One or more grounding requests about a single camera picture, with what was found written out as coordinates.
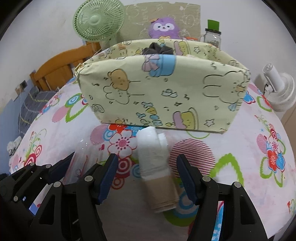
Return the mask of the white beige sock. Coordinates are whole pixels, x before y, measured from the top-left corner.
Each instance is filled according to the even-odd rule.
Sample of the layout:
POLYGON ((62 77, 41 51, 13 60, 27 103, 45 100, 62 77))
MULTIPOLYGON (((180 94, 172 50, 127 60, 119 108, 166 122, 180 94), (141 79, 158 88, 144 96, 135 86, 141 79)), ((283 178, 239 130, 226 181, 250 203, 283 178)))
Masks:
POLYGON ((149 126, 137 132, 140 176, 147 201, 155 213, 177 207, 179 196, 168 164, 168 143, 164 133, 149 126))

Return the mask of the grey velvet drawstring pouch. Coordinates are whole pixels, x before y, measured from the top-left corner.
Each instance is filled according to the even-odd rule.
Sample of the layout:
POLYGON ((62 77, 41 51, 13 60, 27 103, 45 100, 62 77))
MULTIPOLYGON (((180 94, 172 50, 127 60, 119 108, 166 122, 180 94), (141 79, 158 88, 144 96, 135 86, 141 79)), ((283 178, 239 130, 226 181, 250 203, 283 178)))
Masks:
POLYGON ((165 44, 151 43, 149 47, 146 47, 142 50, 143 55, 152 55, 152 54, 163 54, 163 55, 173 55, 174 50, 170 47, 167 47, 165 44))

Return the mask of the floral tablecloth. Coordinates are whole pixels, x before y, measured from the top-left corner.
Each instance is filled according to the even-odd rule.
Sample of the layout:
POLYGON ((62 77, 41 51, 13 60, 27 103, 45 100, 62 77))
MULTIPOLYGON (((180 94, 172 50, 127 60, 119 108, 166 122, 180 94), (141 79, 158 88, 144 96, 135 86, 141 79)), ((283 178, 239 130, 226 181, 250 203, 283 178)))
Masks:
MULTIPOLYGON (((118 154, 118 171, 107 199, 99 206, 108 240, 186 240, 197 214, 179 177, 175 209, 155 213, 147 203, 140 176, 138 126, 101 124, 76 80, 71 79, 38 113, 10 158, 10 172, 35 162, 55 164, 76 149, 93 144, 103 164, 118 154)), ((261 92, 250 84, 242 106, 226 133, 160 129, 168 162, 177 174, 176 157, 218 183, 240 182, 264 225, 275 235, 295 214, 295 158, 285 129, 261 92)))

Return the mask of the grey plaid pillow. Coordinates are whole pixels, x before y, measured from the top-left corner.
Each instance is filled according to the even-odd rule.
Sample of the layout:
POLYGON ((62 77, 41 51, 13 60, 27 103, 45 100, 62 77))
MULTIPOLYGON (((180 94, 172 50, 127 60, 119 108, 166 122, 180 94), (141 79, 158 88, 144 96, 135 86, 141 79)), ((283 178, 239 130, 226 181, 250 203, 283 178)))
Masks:
POLYGON ((36 86, 29 91, 18 117, 18 132, 22 138, 34 119, 55 94, 55 91, 40 91, 36 86))

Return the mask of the wooden chair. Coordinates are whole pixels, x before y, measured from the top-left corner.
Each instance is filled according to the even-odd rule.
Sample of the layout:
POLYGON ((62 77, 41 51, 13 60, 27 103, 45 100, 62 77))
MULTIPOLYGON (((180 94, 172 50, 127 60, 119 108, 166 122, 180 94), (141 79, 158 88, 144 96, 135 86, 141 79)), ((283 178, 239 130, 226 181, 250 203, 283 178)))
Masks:
POLYGON ((79 48, 64 51, 45 62, 30 74, 32 83, 41 91, 63 87, 73 77, 72 68, 82 64, 101 49, 99 43, 87 42, 79 48))

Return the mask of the white floor fan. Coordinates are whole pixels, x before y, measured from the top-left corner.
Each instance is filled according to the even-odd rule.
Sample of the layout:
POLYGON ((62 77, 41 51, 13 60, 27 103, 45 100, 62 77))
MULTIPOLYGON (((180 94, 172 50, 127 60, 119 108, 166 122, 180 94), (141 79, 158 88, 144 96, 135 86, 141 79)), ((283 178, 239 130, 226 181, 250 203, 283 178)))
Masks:
POLYGON ((264 94, 271 107, 276 112, 285 112, 295 104, 295 80, 290 74, 279 73, 276 67, 268 63, 263 68, 267 80, 267 90, 264 94))

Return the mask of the yellow cartoon fabric storage box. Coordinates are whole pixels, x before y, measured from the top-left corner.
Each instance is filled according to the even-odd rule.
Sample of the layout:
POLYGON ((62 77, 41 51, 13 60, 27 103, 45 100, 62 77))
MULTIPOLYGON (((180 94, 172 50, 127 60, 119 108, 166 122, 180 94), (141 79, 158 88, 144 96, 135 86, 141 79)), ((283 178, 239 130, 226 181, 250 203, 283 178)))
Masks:
POLYGON ((214 45, 176 39, 116 44, 75 69, 102 123, 223 133, 238 113, 250 71, 214 45), (151 43, 173 55, 143 55, 151 43))

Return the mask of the glass mason jar mug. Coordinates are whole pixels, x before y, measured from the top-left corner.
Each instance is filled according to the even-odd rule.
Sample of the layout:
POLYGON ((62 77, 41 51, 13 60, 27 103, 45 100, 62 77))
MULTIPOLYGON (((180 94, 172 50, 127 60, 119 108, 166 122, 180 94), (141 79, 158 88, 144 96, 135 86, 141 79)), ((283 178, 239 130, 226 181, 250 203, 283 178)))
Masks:
POLYGON ((205 33, 200 35, 200 42, 208 43, 217 48, 221 48, 221 32, 206 28, 205 33))

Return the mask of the green desk fan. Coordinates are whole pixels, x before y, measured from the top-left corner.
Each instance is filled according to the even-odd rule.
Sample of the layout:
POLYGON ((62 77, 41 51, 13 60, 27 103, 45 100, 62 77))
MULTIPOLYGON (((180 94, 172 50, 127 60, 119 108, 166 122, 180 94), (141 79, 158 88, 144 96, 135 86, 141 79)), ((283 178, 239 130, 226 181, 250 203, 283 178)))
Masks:
POLYGON ((85 1, 76 10, 73 28, 86 42, 99 43, 102 50, 117 43, 125 21, 125 8, 120 1, 85 1))

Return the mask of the toothpick holder orange lid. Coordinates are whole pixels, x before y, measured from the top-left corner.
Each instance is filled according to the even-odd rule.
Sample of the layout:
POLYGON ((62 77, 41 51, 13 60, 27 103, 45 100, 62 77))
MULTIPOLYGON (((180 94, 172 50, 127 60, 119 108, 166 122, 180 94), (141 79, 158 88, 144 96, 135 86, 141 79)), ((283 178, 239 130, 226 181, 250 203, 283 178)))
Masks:
POLYGON ((192 38, 192 37, 184 37, 188 41, 199 41, 198 38, 192 38))

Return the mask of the green cup on jar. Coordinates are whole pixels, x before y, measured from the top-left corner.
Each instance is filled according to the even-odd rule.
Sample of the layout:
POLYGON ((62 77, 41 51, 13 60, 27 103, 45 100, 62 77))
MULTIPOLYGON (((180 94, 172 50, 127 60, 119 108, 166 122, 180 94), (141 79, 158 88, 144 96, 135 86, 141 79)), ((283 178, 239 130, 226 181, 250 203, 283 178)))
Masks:
POLYGON ((220 23, 218 21, 215 21, 215 20, 208 20, 207 21, 207 27, 208 27, 208 30, 213 30, 213 31, 216 31, 216 32, 219 32, 219 25, 220 23))

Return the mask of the beige cartoon cardboard sheet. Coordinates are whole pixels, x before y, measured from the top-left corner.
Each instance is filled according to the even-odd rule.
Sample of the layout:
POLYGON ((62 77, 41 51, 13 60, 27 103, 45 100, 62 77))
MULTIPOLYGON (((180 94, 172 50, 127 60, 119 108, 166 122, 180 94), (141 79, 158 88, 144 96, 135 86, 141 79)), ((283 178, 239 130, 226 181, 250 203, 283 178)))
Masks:
POLYGON ((125 6, 125 21, 116 35, 118 42, 158 38, 198 39, 201 35, 201 7, 167 1, 125 6))

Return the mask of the purple plush toy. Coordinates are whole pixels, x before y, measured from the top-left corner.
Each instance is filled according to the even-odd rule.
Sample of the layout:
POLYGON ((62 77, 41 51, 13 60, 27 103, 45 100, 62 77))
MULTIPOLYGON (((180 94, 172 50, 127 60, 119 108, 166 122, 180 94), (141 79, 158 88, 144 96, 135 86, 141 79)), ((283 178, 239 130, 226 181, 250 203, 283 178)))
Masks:
POLYGON ((161 37, 180 39, 180 28, 173 18, 157 18, 151 21, 148 35, 152 39, 159 39, 161 37))

